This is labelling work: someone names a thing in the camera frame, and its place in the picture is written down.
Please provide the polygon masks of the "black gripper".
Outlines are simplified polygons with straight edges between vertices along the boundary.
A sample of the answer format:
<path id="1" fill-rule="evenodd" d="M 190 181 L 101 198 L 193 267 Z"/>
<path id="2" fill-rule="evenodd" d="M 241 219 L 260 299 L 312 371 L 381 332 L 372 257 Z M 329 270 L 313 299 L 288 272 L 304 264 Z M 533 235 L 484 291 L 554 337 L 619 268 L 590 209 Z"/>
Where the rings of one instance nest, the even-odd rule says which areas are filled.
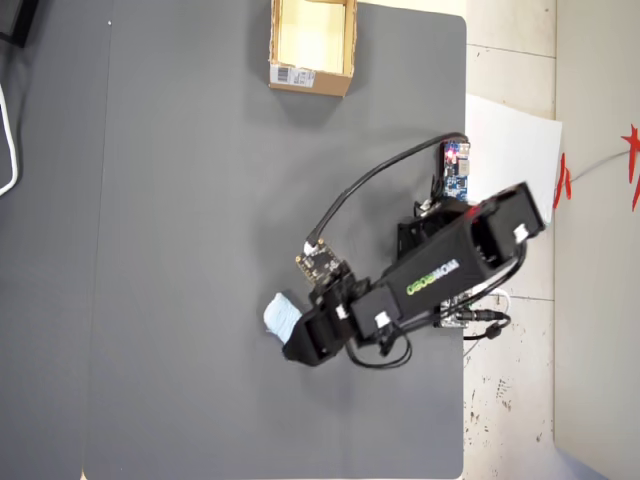
<path id="1" fill-rule="evenodd" d="M 371 280 L 357 280 L 352 272 L 332 273 L 312 288 L 313 310 L 302 315 L 282 348 L 292 362 L 316 367 L 333 358 L 351 340 L 357 347 L 371 345 L 373 334 L 365 333 L 356 320 L 355 302 L 372 290 Z"/>

